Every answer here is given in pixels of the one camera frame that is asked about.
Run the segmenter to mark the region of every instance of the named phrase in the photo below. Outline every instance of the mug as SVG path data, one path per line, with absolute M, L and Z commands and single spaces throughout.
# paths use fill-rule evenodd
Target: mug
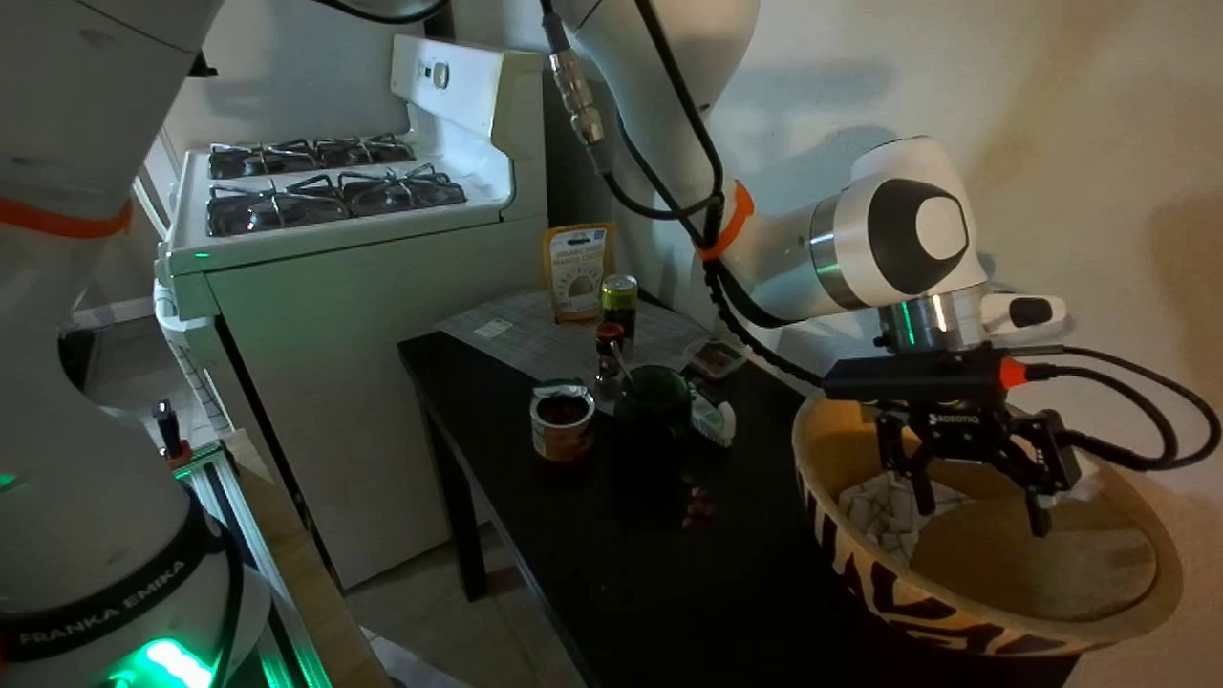
M 532 448 L 545 463 L 578 463 L 593 448 L 596 396 L 578 382 L 536 387 Z

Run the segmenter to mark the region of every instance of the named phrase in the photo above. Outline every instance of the stove burner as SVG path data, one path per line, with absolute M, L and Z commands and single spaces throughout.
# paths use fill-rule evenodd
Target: stove burner
M 370 162 L 414 162 L 414 150 L 393 133 L 363 139 L 359 146 Z
M 252 212 L 252 207 L 259 207 L 259 204 L 263 204 L 263 196 L 247 191 L 247 188 L 208 188 L 205 230 L 214 235 L 259 230 L 257 212 Z
M 386 163 L 386 162 L 414 162 L 414 150 L 396 133 L 289 139 L 277 146 L 219 146 L 208 153 L 208 179 Z
M 466 191 L 440 169 L 422 163 L 407 174 L 308 174 L 289 188 L 208 188 L 205 225 L 214 235 L 317 225 L 368 212 L 396 212 L 419 207 L 459 207 Z
M 393 212 L 393 210 L 417 207 L 414 191 L 393 174 L 345 172 L 340 196 L 355 219 L 359 212 Z
M 282 225 L 312 225 L 349 219 L 333 174 L 308 174 L 275 196 Z
M 422 163 L 403 174 L 407 191 L 417 196 L 419 207 L 459 207 L 466 204 L 463 188 L 449 183 L 448 172 Z

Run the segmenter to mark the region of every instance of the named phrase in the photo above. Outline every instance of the stove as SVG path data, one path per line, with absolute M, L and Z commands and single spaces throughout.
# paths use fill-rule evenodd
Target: stove
M 414 163 L 414 150 L 393 133 L 214 146 L 205 169 L 208 235 L 466 204 L 463 183 L 436 163 Z
M 414 162 L 414 146 L 396 133 L 374 139 L 289 139 L 277 146 L 214 146 L 208 174 L 277 174 L 308 169 L 350 169 L 350 163 L 391 163 Z

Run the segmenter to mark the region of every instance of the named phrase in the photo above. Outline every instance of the black cable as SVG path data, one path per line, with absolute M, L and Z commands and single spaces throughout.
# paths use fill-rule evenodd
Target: black cable
M 1079 443 L 1079 448 L 1086 448 L 1086 451 L 1094 451 L 1094 456 L 1102 456 L 1108 463 L 1119 463 L 1127 469 L 1180 469 L 1189 463 L 1206 457 L 1219 448 L 1219 435 L 1223 435 L 1219 414 L 1198 395 L 1192 395 L 1189 387 L 1180 387 L 1180 382 L 1172 382 L 1172 377 L 1166 377 L 1166 374 L 1159 374 L 1151 367 L 1140 367 L 1130 360 L 1119 360 L 1119 355 L 1108 355 L 1108 351 L 1098 351 L 1098 349 L 1072 349 L 1072 344 L 1011 349 L 1009 355 L 1080 355 L 1080 360 L 1102 360 L 1102 364 L 1122 367 L 1122 369 L 1130 369 L 1130 374 L 1140 374 L 1147 382 L 1159 382 L 1170 395 L 1184 396 L 1206 424 L 1205 443 L 1196 451 L 1189 451 L 1189 456 L 1177 456 L 1177 430 L 1166 419 L 1166 414 L 1151 396 L 1130 390 L 1127 382 L 1119 382 L 1119 377 L 1110 377 L 1105 369 L 1094 369 L 1094 367 L 1053 367 L 1053 364 L 1026 367 L 1035 377 L 1053 377 L 1053 374 L 1094 377 L 1094 382 L 1122 395 L 1127 401 L 1135 401 L 1151 415 L 1151 424 L 1159 429 L 1159 435 L 1166 443 L 1166 451 L 1159 457 L 1135 456 L 1135 451 L 1114 448 L 1114 443 L 1108 443 L 1102 435 L 1090 435 L 1090 430 L 1066 430 L 1068 443 Z
M 707 131 L 703 118 L 699 118 L 699 105 L 694 105 L 694 99 L 691 99 L 691 91 L 689 91 L 689 80 L 682 80 L 682 72 L 681 72 L 681 62 L 676 62 L 676 53 L 671 53 L 661 24 L 658 24 L 654 0 L 639 0 L 639 15 L 640 15 L 647 33 L 648 33 L 648 43 L 654 43 L 654 53 L 658 53 L 658 62 L 661 62 L 661 72 L 663 72 L 663 80 L 671 84 L 671 91 L 676 91 L 676 99 L 681 99 L 681 112 L 682 112 L 682 118 L 689 118 L 689 131 L 694 133 L 694 142 L 699 142 L 699 150 L 703 150 L 703 156 L 707 156 L 707 163 L 710 163 L 710 172 L 715 172 L 715 183 L 710 183 L 710 196 L 707 196 L 707 200 L 717 200 L 717 196 L 722 196 L 722 156 L 717 156 L 717 146 L 715 146 L 710 131 Z
M 243 597 L 243 570 L 239 570 L 239 553 L 234 535 L 222 526 L 222 551 L 224 551 L 224 610 L 222 610 L 222 629 L 219 629 L 219 661 L 214 661 L 214 688 L 224 688 L 224 672 L 234 661 L 234 646 L 238 646 L 238 620 L 239 620 L 239 597 Z
M 612 172 L 605 172 L 605 183 L 606 183 L 606 191 L 614 196 L 617 207 L 628 207 L 628 210 L 633 210 L 633 212 L 640 212 L 640 219 L 682 223 L 682 219 L 691 219 L 691 212 L 699 212 L 699 210 L 717 207 L 717 196 L 707 196 L 707 200 L 699 200 L 699 204 L 691 204 L 691 207 L 658 210 L 658 207 L 647 207 L 647 204 L 629 200 L 629 196 L 614 183 Z
M 422 20 L 433 20 L 436 12 L 442 12 L 449 0 L 436 0 L 436 5 L 429 5 L 422 12 L 414 12 L 414 15 L 374 15 L 374 12 L 350 9 L 350 5 L 345 5 L 345 0 L 317 0 L 317 5 L 326 5 L 326 9 L 333 9 L 333 12 L 345 12 L 345 15 L 355 15 L 355 20 L 368 20 L 368 24 L 422 24 Z
M 654 163 L 629 150 L 639 156 L 639 169 L 647 172 L 648 188 L 661 196 L 661 204 L 676 207 L 671 191 L 658 179 Z M 681 225 L 689 230 L 691 246 L 703 247 L 699 242 L 699 230 L 691 225 L 691 219 L 681 219 Z M 738 308 L 750 308 L 750 322 L 758 325 L 783 325 L 777 322 L 770 313 L 764 313 L 740 285 L 738 280 L 731 274 L 731 267 L 722 261 L 699 261 L 703 267 L 703 281 L 710 290 L 710 300 L 715 300 L 715 313 L 717 322 L 745 344 L 754 349 L 764 364 L 811 382 L 811 387 L 821 387 L 821 377 L 783 355 L 777 355 L 770 349 L 764 349 L 740 322 L 738 322 Z
M 115 15 L 115 12 L 104 12 L 104 9 L 96 9 L 96 5 L 86 5 L 86 0 L 76 0 L 79 9 L 86 9 L 91 15 L 99 15 L 99 20 L 107 20 L 107 24 L 115 24 L 115 25 L 123 25 L 123 29 L 131 29 L 131 33 L 136 33 L 136 39 L 143 39 L 143 43 L 151 43 L 151 44 L 164 44 L 164 49 L 173 49 L 173 53 L 192 53 L 192 49 L 184 49 L 184 44 L 175 44 L 173 39 L 159 39 L 159 33 L 151 33 L 151 29 L 140 29 L 136 24 L 124 24 L 123 15 Z

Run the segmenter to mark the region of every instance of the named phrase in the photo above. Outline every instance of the white wall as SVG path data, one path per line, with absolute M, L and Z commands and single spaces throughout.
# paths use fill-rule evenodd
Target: white wall
M 807 223 L 854 153 L 890 133 L 941 139 L 966 174 L 997 280 L 1072 307 L 1098 344 L 1192 382 L 1223 409 L 1223 5 L 1212 0 L 761 0 L 761 25 L 710 122 L 764 223 Z M 536 0 L 459 24 L 463 39 L 538 44 Z M 550 153 L 550 200 L 583 179 Z M 667 280 L 691 285 L 663 232 Z M 1147 443 L 1090 390 L 1068 424 Z M 1152 634 L 1090 652 L 1068 684 L 1219 684 L 1223 456 L 1140 477 L 1184 559 L 1180 610 Z

